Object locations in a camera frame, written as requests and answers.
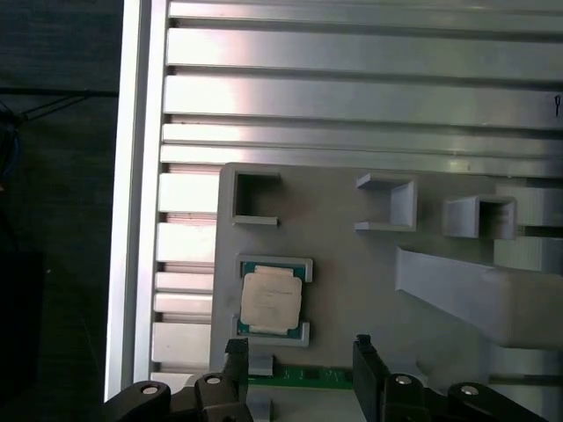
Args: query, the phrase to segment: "gray 3d-printed tray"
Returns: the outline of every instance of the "gray 3d-printed tray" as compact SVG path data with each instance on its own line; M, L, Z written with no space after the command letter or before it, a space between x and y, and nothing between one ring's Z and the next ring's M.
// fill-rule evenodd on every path
M227 164L219 188L211 368L223 365L224 345L237 334L240 257L251 255L312 259L300 318L310 325L308 345L251 341L253 353L273 354L284 364L350 367L355 335L366 333L385 358L412 358L437 377L447 373L446 382L457 375L474 378L483 370L483 338L468 324L395 290L397 248L492 263L493 240L445 236L442 213L446 200L491 195L498 181ZM514 223L486 209L479 217L486 224Z

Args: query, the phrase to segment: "3d-printed plastic holder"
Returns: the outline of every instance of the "3d-printed plastic holder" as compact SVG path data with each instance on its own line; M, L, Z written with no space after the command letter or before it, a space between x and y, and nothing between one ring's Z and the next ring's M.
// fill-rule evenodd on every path
M356 230L415 231L417 209L416 179L405 176L368 173L356 180L358 189L379 191L385 197L388 213L384 221L357 222Z
M476 195L443 203L443 234L454 237L514 239L516 201L510 196Z
M396 289L476 327L502 347L561 350L563 277L398 248Z
M258 215L262 193L281 183L280 173L268 171L235 171L232 191L231 220L233 224L277 226L276 216Z
M237 256L237 272L240 279L242 280L245 277L245 269L247 270L248 266L252 267L256 265L291 268L296 272L296 277L299 277L303 283L308 284L313 280L313 260L310 258L288 258L242 254ZM310 324L305 321L299 321L299 326L294 330L295 337L258 333L244 333L243 335L239 332L239 329L240 315L233 315L230 326L230 336L232 338L245 337L248 338L250 345L260 346L307 347L309 346L309 336L311 332Z

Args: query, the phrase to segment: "dark floor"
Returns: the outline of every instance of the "dark floor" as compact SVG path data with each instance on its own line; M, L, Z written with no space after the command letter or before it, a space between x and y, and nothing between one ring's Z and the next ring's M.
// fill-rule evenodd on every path
M122 3L0 0L0 87L117 91ZM0 99L14 111L55 98ZM29 122L0 193L21 249L46 254L39 378L18 411L82 420L103 395L117 99ZM0 420L32 416L0 412Z

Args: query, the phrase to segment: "black cable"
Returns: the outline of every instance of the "black cable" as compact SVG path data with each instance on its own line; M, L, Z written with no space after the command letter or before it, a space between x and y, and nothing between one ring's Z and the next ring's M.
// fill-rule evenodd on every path
M0 87L0 95L117 98L119 97L119 92L90 90L50 90L43 88L11 88L4 86Z
M10 114L14 114L14 112L11 110L11 108L8 107L1 99L0 99L0 104L6 109L6 112L8 112Z
M70 101L69 103L67 103L67 104L65 104L65 105L61 105L60 107L56 107L56 108L54 108L54 109L52 109L52 110L49 110L49 111L47 111L47 112L44 112L44 113L40 113L40 114L38 114L38 115L36 115L36 116L33 116L33 117L31 117L31 118L27 118L27 117L25 116L25 122L37 120L37 119L40 118L40 117L47 116L47 115L49 115L49 114L51 114L51 113L54 113L54 112L58 112L59 110L62 110L63 108L67 108L67 107L73 106L74 104L81 103L81 102L85 101L86 99L88 99L88 97L77 98L77 99L75 99L74 101Z
M69 99L73 99L73 98L75 98L75 96L68 96L68 97L64 97L64 98L59 98L59 99L56 99L55 101L51 101L50 103L46 103L44 105L38 105L37 107L30 108L29 110L25 110L24 112L22 112L22 114L26 115L26 114L29 114L29 113L33 113L33 112L36 112L36 111L38 111L42 108L54 106L55 104L63 103L64 101L68 101Z

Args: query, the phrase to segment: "screw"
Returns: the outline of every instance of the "screw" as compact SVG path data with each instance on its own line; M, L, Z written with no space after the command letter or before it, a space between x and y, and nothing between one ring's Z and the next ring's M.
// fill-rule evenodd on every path
M467 396L476 396L479 393L479 390L471 385L464 385L461 388L462 393L466 394Z
M399 375L397 378L395 378L395 381L401 385L408 385L413 382L408 376L404 375Z
M143 394L155 394L158 391L158 387L153 387L152 385L150 385L149 387L145 387L142 390Z

